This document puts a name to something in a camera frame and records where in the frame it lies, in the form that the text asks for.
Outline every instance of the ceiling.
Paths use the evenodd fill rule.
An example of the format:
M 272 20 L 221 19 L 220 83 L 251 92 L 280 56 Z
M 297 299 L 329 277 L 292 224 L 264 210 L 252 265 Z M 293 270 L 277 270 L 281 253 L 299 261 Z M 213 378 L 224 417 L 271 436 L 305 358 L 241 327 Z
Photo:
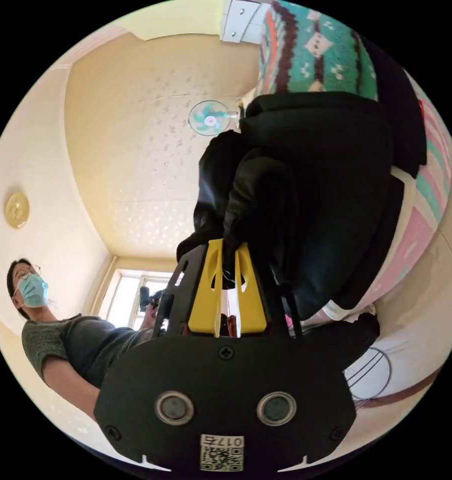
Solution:
M 191 129 L 188 114 L 203 100 L 234 109 L 257 75 L 257 45 L 199 34 L 143 41 L 126 33 L 72 66 L 68 153 L 113 255 L 175 256 L 193 232 L 198 162 L 211 140 Z

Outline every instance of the window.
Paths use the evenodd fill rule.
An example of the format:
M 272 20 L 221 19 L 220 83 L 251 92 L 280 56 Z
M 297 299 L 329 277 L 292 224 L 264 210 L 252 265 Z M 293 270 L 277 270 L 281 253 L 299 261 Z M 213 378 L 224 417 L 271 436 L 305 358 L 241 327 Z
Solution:
M 105 296 L 100 311 L 116 327 L 138 330 L 144 320 L 144 312 L 139 306 L 139 289 L 148 287 L 152 295 L 167 287 L 171 275 L 166 272 L 119 270 L 108 288 L 112 295 Z

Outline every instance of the blue surgical mask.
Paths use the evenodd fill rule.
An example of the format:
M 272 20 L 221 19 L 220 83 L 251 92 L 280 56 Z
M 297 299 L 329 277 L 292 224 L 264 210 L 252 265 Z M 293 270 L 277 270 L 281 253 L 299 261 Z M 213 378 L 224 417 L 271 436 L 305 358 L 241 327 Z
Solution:
M 47 283 L 37 273 L 30 273 L 25 280 L 20 280 L 17 288 L 26 307 L 47 305 Z

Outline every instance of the dark hair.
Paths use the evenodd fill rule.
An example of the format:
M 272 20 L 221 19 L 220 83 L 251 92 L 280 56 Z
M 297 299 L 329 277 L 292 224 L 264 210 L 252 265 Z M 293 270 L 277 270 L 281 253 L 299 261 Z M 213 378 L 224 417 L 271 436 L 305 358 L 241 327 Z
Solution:
M 14 295 L 14 285 L 12 283 L 12 271 L 14 270 L 14 267 L 17 264 L 26 264 L 26 265 L 31 266 L 31 262 L 29 260 L 25 259 L 25 258 L 20 258 L 17 261 L 15 260 L 9 266 L 9 270 L 7 271 L 7 276 L 6 276 L 6 285 L 7 285 L 7 292 L 9 293 L 9 298 L 10 299 Z M 18 308 L 17 311 L 21 314 L 21 316 L 23 318 L 25 318 L 26 320 L 29 320 L 29 316 L 27 315 L 27 313 L 22 308 Z

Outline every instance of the gold round plate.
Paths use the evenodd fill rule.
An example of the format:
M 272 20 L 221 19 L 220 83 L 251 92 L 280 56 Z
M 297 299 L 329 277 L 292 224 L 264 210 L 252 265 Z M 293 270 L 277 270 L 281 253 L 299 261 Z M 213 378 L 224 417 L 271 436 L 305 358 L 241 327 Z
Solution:
M 26 195 L 21 192 L 13 193 L 6 203 L 4 214 L 10 227 L 22 228 L 29 218 L 29 201 Z

